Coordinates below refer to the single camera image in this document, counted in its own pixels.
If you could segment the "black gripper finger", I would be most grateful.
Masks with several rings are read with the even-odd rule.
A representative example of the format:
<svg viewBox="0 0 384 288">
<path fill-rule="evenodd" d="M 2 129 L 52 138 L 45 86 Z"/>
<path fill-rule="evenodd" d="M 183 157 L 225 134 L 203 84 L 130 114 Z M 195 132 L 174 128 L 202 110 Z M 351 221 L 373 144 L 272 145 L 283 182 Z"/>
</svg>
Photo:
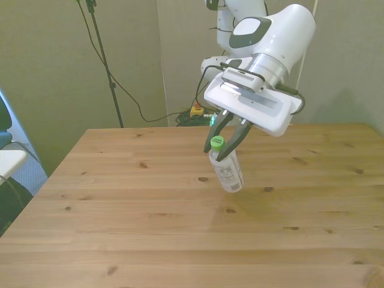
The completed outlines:
<svg viewBox="0 0 384 288">
<path fill-rule="evenodd" d="M 211 150 L 211 139 L 215 136 L 219 136 L 222 129 L 233 119 L 233 114 L 228 110 L 221 110 L 214 120 L 213 125 L 210 128 L 209 134 L 206 138 L 204 145 L 204 153 L 208 153 Z"/>
<path fill-rule="evenodd" d="M 224 144 L 220 150 L 217 161 L 224 160 L 227 156 L 234 151 L 241 142 L 246 138 L 247 134 L 251 130 L 253 124 L 247 120 L 242 120 L 236 127 L 232 137 Z"/>
</svg>

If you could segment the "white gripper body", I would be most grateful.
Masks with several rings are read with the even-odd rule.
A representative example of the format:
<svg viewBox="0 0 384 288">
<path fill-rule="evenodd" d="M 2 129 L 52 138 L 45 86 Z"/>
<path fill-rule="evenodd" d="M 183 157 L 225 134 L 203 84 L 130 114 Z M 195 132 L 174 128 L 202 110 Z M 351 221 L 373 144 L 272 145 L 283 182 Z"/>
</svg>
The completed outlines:
<svg viewBox="0 0 384 288">
<path fill-rule="evenodd" d="M 286 132 L 293 114 L 302 107 L 300 98 L 271 89 L 253 93 L 225 82 L 220 76 L 209 84 L 204 99 L 274 137 Z"/>
</svg>

